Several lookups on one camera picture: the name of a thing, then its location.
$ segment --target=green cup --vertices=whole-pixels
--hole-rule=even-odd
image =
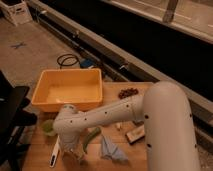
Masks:
[[[48,119],[42,123],[42,130],[45,135],[53,137],[56,135],[56,132],[53,130],[53,119]]]

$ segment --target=small container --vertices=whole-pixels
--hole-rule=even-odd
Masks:
[[[56,132],[53,130],[53,119],[48,119],[42,123],[42,130],[45,135],[53,137],[56,135]]]
[[[32,104],[44,112],[58,112],[64,104],[86,111],[98,107],[102,99],[100,69],[44,70]]]
[[[7,5],[0,0],[0,8],[5,18],[15,26],[32,21],[32,16],[24,1],[14,5]]]

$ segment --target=floor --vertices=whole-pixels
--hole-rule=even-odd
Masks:
[[[15,27],[0,18],[0,69],[13,85],[30,86],[29,98],[32,97],[42,70],[59,68],[57,57],[65,53],[78,55],[36,22]],[[32,106],[28,110],[37,114],[39,112]],[[23,141],[30,141],[30,135],[25,135]],[[213,170],[213,156],[200,146],[199,155],[202,171]],[[0,171],[9,170],[7,163],[0,167]]]

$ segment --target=wooden table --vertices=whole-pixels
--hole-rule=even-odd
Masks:
[[[118,93],[121,89],[137,88],[140,94],[152,83],[135,83],[135,82],[104,82],[103,84],[103,105],[118,100]],[[49,167],[49,160],[52,154],[53,146],[56,141],[55,137],[47,137],[41,130],[41,123],[50,118],[54,118],[56,114],[41,113],[38,118],[35,133],[31,140],[31,146],[27,152],[23,171],[146,171],[147,159],[144,139],[138,141],[134,145],[129,145],[125,133],[136,127],[131,121],[123,123],[122,129],[118,131],[115,124],[101,127],[102,134],[109,137],[116,143],[128,156],[128,163],[118,163],[111,160],[102,159],[100,157],[100,139],[99,135],[88,145],[88,154],[85,155],[86,162],[79,165],[68,155],[62,158],[59,153],[54,168]]]

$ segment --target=black wall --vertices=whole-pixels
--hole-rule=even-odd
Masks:
[[[99,0],[42,0],[213,101],[213,45]]]

